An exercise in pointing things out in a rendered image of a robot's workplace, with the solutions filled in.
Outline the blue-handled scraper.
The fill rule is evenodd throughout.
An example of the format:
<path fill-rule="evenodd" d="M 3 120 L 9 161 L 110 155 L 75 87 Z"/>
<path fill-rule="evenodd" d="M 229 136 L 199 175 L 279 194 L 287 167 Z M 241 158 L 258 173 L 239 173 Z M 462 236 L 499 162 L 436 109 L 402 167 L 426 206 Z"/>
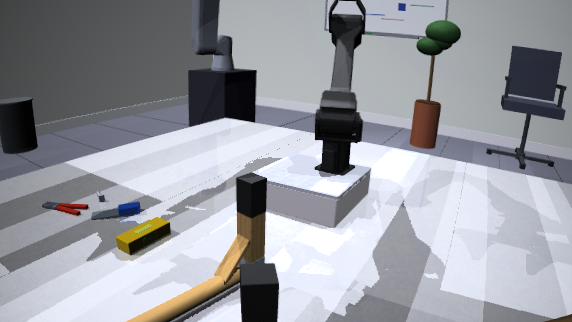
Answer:
<path fill-rule="evenodd" d="M 141 213 L 141 207 L 139 202 L 131 202 L 126 204 L 121 204 L 118 208 L 110 209 L 110 210 L 101 210 L 97 212 L 93 212 L 91 215 L 91 220 L 98 219 L 98 218 L 107 218 L 112 216 L 123 216 L 128 214 L 137 214 Z"/>

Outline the red-handled pliers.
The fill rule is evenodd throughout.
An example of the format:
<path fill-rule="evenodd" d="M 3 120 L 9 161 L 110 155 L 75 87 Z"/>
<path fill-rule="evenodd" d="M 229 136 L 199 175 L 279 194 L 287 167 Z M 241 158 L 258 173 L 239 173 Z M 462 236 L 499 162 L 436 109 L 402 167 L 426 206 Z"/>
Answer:
<path fill-rule="evenodd" d="M 71 208 L 87 209 L 88 207 L 88 204 L 64 204 L 56 202 L 46 202 L 42 204 L 42 208 L 56 209 L 58 211 L 74 214 L 76 216 L 81 214 L 80 211 Z"/>

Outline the long scraper with wooden handle and dark grey blade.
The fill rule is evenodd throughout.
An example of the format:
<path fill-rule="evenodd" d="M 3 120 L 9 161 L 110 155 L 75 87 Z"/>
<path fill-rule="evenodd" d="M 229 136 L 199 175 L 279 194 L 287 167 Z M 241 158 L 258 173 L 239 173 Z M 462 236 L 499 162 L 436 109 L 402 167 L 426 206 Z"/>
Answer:
<path fill-rule="evenodd" d="M 266 263 L 267 178 L 236 177 L 237 235 L 211 279 L 126 322 L 170 322 L 240 283 L 240 264 Z"/>

